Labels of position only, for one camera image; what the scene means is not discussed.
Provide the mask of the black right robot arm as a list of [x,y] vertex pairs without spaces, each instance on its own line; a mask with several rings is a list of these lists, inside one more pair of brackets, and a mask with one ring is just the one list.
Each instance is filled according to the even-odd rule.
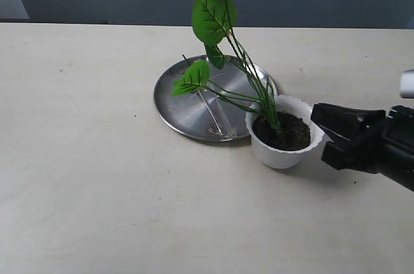
[[413,190],[413,109],[359,110],[317,103],[311,121],[330,140],[321,160],[336,170],[382,174]]

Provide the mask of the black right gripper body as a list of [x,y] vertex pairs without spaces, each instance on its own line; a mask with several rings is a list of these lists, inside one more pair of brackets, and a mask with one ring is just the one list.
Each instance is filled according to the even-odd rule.
[[385,176],[413,175],[413,109],[401,105],[368,110],[366,126],[374,129],[367,173]]

